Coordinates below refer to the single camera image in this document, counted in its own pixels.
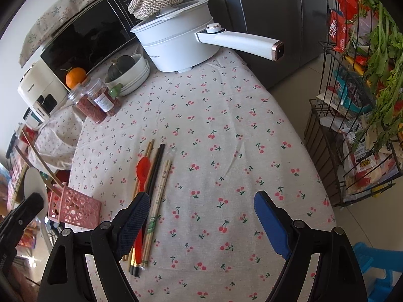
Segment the red plastic spoon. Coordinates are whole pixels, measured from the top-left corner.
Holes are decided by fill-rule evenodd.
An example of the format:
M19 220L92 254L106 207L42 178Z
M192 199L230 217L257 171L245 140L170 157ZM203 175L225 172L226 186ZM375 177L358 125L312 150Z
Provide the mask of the red plastic spoon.
M150 171L151 163L150 159L146 156L142 157L136 168L136 174L138 179L138 192L144 192L146 181L148 179L148 174ZM135 243L134 243L134 250L135 250L135 266L139 267L141 264L141 250L142 250L142 229L140 229Z

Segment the labelled jar of dried fruit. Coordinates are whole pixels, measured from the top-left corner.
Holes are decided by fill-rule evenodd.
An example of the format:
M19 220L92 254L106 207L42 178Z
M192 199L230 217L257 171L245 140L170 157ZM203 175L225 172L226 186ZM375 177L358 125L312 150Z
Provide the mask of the labelled jar of dried fruit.
M120 100L110 93L109 88L101 79L91 78L84 89L89 100L99 106L108 116L112 117L120 111L122 107Z

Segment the pink perforated utensil holder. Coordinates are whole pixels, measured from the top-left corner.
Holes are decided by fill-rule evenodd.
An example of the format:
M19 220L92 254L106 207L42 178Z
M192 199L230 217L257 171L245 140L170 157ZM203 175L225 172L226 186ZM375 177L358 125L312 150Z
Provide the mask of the pink perforated utensil holder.
M94 229L100 223L101 202L67 185L52 185L47 216L57 223Z

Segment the small green fruit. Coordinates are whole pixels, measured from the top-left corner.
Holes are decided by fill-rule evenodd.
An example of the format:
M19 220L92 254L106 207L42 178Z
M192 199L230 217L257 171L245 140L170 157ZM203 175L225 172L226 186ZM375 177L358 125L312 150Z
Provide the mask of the small green fruit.
M112 98L116 98L120 96L120 93L122 91L123 85L122 83L117 83L115 86L113 86L110 90L109 90L109 95Z

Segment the grey refrigerator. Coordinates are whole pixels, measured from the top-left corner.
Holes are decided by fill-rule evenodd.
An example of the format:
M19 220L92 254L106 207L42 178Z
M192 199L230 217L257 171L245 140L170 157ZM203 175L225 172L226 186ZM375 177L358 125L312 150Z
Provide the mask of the grey refrigerator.
M283 41L285 55L278 62L240 54L267 89L322 54L327 33L326 0L208 1L214 20L227 30Z

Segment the jar of red goji berries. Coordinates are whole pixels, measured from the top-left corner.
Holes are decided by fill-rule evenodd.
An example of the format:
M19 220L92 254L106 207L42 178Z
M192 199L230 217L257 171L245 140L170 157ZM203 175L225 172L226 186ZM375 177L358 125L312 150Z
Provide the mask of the jar of red goji berries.
M95 123L102 123L107 118L107 114L89 99L85 88L81 85L75 86L70 91L68 99Z

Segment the stacked white bowls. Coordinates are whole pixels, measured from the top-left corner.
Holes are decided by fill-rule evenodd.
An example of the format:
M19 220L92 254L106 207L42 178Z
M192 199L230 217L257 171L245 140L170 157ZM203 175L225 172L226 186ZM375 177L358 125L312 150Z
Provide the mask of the stacked white bowls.
M128 72L114 81L109 81L108 76L105 77L105 84L108 88L112 88L117 83L122 83L123 88L120 96L127 96L140 88L140 86L146 81L150 75L150 64L142 54L131 55L136 61L133 67Z

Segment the clear plastic chopstick sleeve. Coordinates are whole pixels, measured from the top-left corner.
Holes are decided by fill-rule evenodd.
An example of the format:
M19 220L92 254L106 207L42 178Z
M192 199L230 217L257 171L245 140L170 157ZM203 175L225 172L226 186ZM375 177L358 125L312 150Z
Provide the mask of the clear plastic chopstick sleeve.
M175 146L171 147L170 150L168 151L167 160L166 160L166 164L165 164L166 175L169 175L169 173L170 173L173 160L176 156L176 151L177 151L177 148Z

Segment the floral microwave cover cloth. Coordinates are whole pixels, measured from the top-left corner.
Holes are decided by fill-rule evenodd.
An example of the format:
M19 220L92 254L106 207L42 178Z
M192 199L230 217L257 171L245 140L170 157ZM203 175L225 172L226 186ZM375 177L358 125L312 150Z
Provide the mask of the floral microwave cover cloth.
M18 63L24 67L41 45L73 16L96 0L57 0L33 24L22 44Z

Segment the white electric cooking pot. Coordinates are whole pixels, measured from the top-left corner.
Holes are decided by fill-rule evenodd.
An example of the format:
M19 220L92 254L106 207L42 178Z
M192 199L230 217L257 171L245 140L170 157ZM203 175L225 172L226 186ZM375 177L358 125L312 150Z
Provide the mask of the white electric cooking pot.
M165 7L131 32L161 72L186 72L213 57L221 47L270 61L284 56L284 43L280 40L228 31L215 23L208 0Z

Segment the cherry print tablecloth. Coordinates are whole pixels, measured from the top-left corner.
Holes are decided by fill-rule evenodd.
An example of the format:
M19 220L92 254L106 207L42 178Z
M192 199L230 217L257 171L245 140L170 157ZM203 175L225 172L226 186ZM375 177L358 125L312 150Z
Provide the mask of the cherry print tablecloth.
M73 106L42 127L36 149L112 219L132 200L148 142L176 147L148 267L129 282L141 301L264 301L283 267L257 218L264 190L312 228L335 224L318 173L274 97L228 49L184 74L151 71L102 123Z

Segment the orange tangerine on lid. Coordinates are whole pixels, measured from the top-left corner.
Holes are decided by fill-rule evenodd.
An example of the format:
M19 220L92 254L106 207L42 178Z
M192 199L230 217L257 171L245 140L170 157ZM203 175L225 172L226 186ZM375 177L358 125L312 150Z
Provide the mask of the orange tangerine on lid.
M68 70L65 76L65 84L69 89L81 84L87 77L86 71L81 67L74 67Z

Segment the green leafy vegetables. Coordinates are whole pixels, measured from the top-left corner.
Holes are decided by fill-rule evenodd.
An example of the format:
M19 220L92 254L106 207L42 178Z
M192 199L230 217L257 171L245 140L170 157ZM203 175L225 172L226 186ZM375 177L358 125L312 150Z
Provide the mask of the green leafy vegetables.
M368 124L357 138L360 140L370 130L377 130L370 149L379 151L402 134L402 32L380 0L358 0L358 6L350 44L356 50L359 42L367 44L363 79L376 102Z

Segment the blue plastic stool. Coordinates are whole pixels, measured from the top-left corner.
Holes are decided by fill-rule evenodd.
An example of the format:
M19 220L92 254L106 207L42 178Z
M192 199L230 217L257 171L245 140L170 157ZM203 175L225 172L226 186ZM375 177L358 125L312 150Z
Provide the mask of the blue plastic stool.
M359 262L368 301L403 301L402 251L377 249L364 242L353 247Z

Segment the white air fryer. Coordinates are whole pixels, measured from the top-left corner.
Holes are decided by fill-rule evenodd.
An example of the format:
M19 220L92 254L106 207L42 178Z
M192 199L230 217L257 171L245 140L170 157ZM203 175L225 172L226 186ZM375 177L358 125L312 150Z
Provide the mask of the white air fryer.
M42 59L22 77L18 93L41 121L48 121L68 98L67 89Z

